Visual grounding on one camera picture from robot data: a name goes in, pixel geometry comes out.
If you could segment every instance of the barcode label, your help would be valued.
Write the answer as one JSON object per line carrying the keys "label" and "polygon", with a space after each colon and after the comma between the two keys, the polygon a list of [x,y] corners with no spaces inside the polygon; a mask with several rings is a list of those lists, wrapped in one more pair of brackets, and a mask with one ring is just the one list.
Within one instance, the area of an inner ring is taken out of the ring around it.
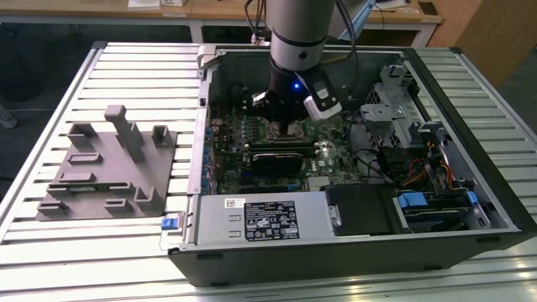
{"label": "barcode label", "polygon": [[225,208],[244,208],[244,198],[225,198],[224,207]]}

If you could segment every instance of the table top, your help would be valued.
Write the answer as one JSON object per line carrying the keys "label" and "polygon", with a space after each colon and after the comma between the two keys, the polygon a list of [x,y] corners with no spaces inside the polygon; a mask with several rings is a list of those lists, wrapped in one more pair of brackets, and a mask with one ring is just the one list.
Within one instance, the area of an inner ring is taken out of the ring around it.
{"label": "table top", "polygon": [[[250,16],[254,16],[255,3],[249,7]],[[193,19],[244,19],[244,0],[193,0],[189,13]],[[401,8],[387,9],[385,12],[371,11],[367,22],[370,23],[442,23],[443,18],[422,13],[418,0],[411,0],[410,4]]]}
{"label": "table top", "polygon": [[[186,18],[244,20],[244,0],[188,0],[185,6],[161,6],[154,11],[129,11],[128,0],[0,0],[0,14],[34,16],[88,16],[102,18]],[[255,5],[250,5],[254,15]],[[385,12],[371,11],[371,23],[442,23],[441,16],[422,13],[418,0]]]}

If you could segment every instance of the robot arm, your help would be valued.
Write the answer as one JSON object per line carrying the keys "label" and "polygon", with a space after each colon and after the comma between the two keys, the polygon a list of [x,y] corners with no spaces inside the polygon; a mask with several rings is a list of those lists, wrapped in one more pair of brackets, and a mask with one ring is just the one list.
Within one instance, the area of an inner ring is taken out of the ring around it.
{"label": "robot arm", "polygon": [[[338,89],[321,67],[322,49],[337,0],[269,0],[271,29],[270,80],[263,93],[253,97],[253,108],[282,129],[309,115],[329,118],[341,110]],[[354,28],[361,28],[374,0],[363,3]]]}

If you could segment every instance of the power supply label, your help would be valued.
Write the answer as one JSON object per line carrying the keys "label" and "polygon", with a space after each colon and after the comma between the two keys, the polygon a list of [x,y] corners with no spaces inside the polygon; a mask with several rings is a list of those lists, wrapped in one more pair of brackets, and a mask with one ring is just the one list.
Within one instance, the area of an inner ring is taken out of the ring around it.
{"label": "power supply label", "polygon": [[298,239],[294,201],[244,204],[248,241]]}

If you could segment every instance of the desk leg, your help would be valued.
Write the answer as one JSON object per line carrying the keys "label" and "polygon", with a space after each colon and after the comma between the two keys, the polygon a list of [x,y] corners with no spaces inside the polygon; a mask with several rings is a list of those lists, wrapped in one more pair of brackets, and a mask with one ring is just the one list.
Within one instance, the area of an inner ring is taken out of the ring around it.
{"label": "desk leg", "polygon": [[433,36],[437,24],[422,24],[418,34],[411,42],[411,47],[426,47]]}
{"label": "desk leg", "polygon": [[202,43],[202,20],[188,20],[190,28],[192,43]]}

